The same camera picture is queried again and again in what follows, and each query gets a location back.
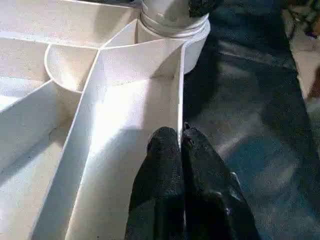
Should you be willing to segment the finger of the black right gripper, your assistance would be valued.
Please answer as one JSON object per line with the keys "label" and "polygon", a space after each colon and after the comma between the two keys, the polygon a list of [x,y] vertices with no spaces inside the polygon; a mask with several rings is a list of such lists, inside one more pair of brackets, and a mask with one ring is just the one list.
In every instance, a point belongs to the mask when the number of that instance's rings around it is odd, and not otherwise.
{"label": "finger of the black right gripper", "polygon": [[191,18],[200,18],[214,11],[222,0],[189,0],[189,16]]}

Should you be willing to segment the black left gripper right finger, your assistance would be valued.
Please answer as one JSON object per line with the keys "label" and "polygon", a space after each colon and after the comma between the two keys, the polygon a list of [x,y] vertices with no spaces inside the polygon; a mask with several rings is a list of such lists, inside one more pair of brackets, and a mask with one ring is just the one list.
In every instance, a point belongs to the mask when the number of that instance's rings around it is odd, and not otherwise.
{"label": "black left gripper right finger", "polygon": [[181,154],[189,239],[260,239],[236,176],[207,137],[188,124],[183,130]]}

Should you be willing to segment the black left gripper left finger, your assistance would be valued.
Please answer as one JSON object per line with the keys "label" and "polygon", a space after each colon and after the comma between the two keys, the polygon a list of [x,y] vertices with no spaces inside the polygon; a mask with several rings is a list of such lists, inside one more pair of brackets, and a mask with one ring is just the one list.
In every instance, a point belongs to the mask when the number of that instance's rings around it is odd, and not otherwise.
{"label": "black left gripper left finger", "polygon": [[178,136],[170,127],[150,137],[146,157],[132,185],[126,240],[184,237],[184,179]]}

